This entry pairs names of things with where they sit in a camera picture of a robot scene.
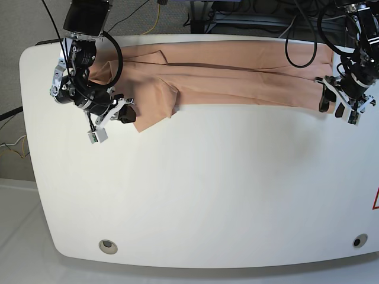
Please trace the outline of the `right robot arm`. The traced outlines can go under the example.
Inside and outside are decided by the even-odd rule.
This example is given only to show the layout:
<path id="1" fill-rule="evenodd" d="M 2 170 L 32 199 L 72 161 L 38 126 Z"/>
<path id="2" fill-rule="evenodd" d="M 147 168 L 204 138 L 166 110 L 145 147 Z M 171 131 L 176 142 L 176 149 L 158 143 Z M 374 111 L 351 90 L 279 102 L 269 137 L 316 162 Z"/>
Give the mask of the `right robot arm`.
<path id="1" fill-rule="evenodd" d="M 115 95 L 114 87 L 121 78 L 123 57 L 119 44 L 104 31 L 111 1 L 72 1 L 65 18 L 64 30 L 67 37 L 59 37 L 61 52 L 54 69 L 50 94 L 60 104 L 73 103 L 82 109 L 87 119 L 96 115 L 94 123 L 89 120 L 91 132 L 98 131 L 109 120 L 123 124 L 133 123 L 136 113 L 132 108 L 133 100 L 122 94 Z M 96 38 L 106 38 L 117 52 L 117 71 L 106 84 L 90 80 L 89 68 L 97 55 Z"/>

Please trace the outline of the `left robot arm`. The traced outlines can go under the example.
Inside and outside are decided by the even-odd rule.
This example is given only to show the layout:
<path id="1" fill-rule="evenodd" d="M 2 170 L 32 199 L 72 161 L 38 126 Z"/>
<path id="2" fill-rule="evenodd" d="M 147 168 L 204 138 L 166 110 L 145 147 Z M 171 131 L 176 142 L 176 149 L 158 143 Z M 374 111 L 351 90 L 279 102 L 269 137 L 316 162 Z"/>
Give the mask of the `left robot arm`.
<path id="1" fill-rule="evenodd" d="M 339 50 L 325 36 L 322 21 L 326 11 L 337 8 L 344 12 L 355 28 L 355 49 L 352 53 Z M 378 21 L 366 1 L 335 1 L 323 7 L 317 18 L 317 30 L 324 43 L 340 56 L 344 72 L 338 77 L 316 77 L 323 85 L 319 112 L 328 112 L 330 103 L 338 102 L 336 118 L 357 125 L 369 105 L 375 106 L 372 95 L 365 92 L 378 80 Z"/>

